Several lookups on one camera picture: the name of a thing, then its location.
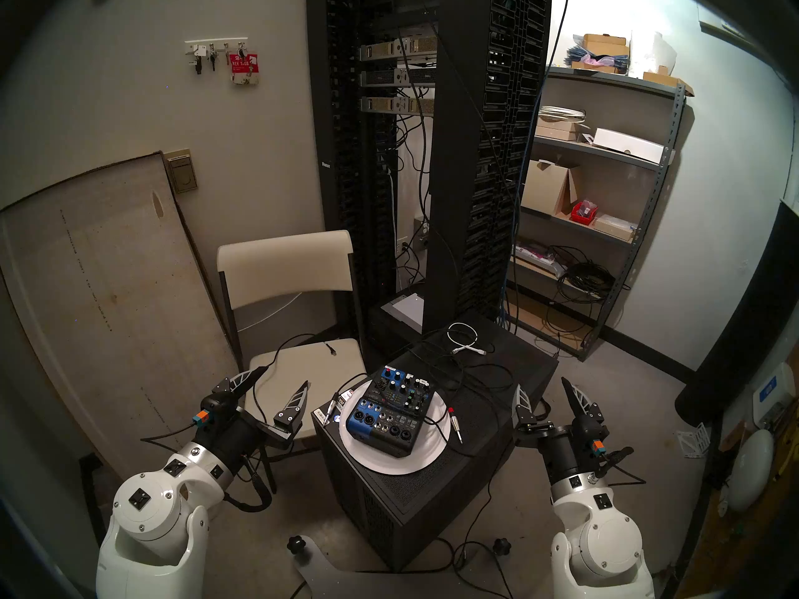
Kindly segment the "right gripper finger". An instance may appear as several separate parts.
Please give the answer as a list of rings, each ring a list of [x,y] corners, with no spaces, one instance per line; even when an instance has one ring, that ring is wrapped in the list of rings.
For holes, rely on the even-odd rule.
[[[562,377],[562,387],[568,405],[574,415],[574,419],[571,423],[572,427],[576,427],[578,424],[582,424],[588,419],[596,422],[598,425],[604,424],[605,418],[598,404],[591,402],[578,387],[573,385],[565,377]]]
[[[551,404],[541,398],[533,404],[530,397],[517,385],[512,400],[512,424],[516,432],[521,435],[541,435],[552,429],[552,422],[548,421],[551,413]]]

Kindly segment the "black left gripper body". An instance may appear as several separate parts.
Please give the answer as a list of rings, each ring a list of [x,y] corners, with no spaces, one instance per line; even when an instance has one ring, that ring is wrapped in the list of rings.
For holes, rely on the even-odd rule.
[[[213,478],[232,478],[257,450],[286,450],[295,438],[295,431],[279,431],[273,421],[263,423],[240,409],[221,418],[199,410],[193,423],[197,431],[191,441],[191,462]]]

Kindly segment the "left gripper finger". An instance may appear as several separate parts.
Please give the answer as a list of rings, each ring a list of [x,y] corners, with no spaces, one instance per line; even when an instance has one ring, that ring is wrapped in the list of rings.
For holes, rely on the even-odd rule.
[[[273,417],[273,426],[279,431],[298,431],[307,408],[310,382],[306,380],[289,398],[284,408],[279,409]]]
[[[223,407],[237,407],[239,399],[246,395],[247,391],[254,388],[268,370],[268,367],[257,367],[248,371],[243,371],[231,378],[223,378],[214,387],[214,409],[220,410]]]

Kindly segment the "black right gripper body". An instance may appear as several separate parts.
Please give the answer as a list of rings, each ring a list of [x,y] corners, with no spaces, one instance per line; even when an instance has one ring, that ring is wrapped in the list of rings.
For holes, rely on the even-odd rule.
[[[604,478],[607,470],[601,462],[606,450],[602,442],[608,435],[603,420],[573,420],[567,426],[517,422],[517,446],[536,449],[542,455],[551,487],[581,474]]]

